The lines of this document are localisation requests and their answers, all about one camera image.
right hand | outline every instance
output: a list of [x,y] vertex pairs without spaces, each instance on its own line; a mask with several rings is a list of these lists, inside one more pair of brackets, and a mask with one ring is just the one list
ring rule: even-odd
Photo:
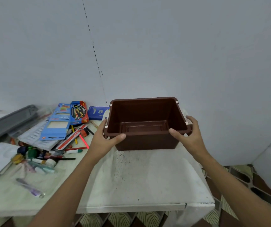
[[183,144],[196,161],[200,162],[203,158],[211,155],[205,147],[198,121],[192,116],[186,116],[186,118],[192,122],[192,133],[190,136],[185,137],[172,128],[169,129],[169,133]]

hand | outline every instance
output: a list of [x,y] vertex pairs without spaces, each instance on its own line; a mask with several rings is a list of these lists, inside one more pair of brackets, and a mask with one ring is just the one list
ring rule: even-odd
[[126,138],[126,134],[120,134],[113,139],[107,140],[103,136],[103,130],[107,119],[104,119],[99,125],[95,135],[92,138],[90,147],[86,153],[86,155],[90,155],[92,157],[95,164],[103,158],[114,145],[120,143]]
[[185,137],[172,128],[169,129],[169,133],[183,144],[196,161],[200,162],[202,158],[211,155],[205,147],[198,121],[192,116],[186,116],[186,118],[190,119],[192,122],[192,133],[190,136]]

left hand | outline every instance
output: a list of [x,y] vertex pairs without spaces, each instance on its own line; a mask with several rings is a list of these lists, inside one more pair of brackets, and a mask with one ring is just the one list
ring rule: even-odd
[[126,138],[126,134],[120,134],[113,139],[107,140],[103,136],[103,130],[107,119],[104,119],[99,125],[95,135],[92,138],[90,147],[86,153],[86,155],[90,155],[95,164],[103,158],[114,145],[120,143]]

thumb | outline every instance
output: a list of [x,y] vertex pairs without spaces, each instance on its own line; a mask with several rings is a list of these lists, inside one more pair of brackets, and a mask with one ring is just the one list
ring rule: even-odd
[[112,146],[117,145],[118,143],[122,142],[126,138],[126,134],[120,134],[113,139],[109,140]]
[[181,133],[177,132],[173,128],[169,129],[169,133],[179,141],[182,141],[185,138]]

yellow pencil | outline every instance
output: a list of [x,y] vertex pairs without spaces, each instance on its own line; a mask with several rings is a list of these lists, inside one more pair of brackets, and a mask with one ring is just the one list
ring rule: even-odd
[[[75,132],[73,125],[71,125],[71,129],[73,130],[73,132]],[[75,143],[78,144],[77,138],[75,138]]]

